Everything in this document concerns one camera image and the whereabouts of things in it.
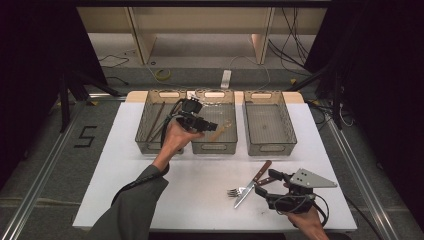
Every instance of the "white tabletop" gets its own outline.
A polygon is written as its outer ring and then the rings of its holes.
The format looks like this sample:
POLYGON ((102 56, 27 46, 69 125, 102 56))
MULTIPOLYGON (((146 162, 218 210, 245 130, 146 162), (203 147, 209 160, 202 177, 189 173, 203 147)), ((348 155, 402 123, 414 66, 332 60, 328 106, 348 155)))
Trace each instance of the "white tabletop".
MULTIPOLYGON (((141 154, 135 135, 143 112, 143 103, 122 103, 99 159, 93 178, 73 223, 89 229, 110 207, 112 198, 125 184, 136 179, 152 162, 154 155, 141 154)), ((234 155, 194 155, 191 145, 182 155, 174 156, 170 182, 156 207, 151 229, 170 231, 258 231, 295 230, 287 217, 268 209, 265 199, 254 190, 234 209, 234 198, 227 189, 245 186, 262 167, 264 160, 273 161, 270 168, 287 174, 305 168, 331 181, 338 182, 325 152, 307 104, 287 104, 298 140, 290 156, 251 157, 247 154, 241 104, 236 104, 238 143, 234 155)), ((285 194, 282 182, 264 186, 269 193, 285 194)), ((340 187, 314 189, 330 208, 326 229, 353 231, 356 224, 340 187)), ((317 204, 326 211, 324 203, 317 204)))

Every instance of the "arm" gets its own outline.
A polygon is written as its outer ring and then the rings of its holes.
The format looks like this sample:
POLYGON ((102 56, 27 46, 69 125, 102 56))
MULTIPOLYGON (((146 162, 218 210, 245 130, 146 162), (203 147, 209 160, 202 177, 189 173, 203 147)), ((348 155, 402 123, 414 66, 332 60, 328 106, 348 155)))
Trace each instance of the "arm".
POLYGON ((286 213, 290 222, 295 224, 310 240, 328 240, 322 228, 317 209, 312 206, 307 213, 286 213))
MULTIPOLYGON (((179 149, 192 139, 203 135, 203 133, 189 133, 177 122, 170 122, 161 151, 139 178, 162 172, 179 149)), ((88 239, 147 240, 156 203, 167 185, 168 181, 159 177, 122 192, 116 202, 91 228, 88 239)))

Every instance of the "knife blade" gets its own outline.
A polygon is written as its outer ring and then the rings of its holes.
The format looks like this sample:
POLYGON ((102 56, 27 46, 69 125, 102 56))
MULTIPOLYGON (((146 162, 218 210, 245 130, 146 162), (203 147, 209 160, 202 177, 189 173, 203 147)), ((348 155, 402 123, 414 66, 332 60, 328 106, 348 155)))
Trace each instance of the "knife blade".
POLYGON ((255 186, 255 183, 265 173, 265 171, 269 168, 269 166, 271 166, 271 163, 272 163, 271 160, 266 160, 265 164, 262 166, 262 168, 259 170, 259 172, 247 184, 246 188, 243 190, 243 192, 240 194, 240 196, 237 197, 236 202, 234 203, 234 208, 237 208, 240 205, 240 203, 246 198, 247 194, 249 194, 249 192, 255 186))

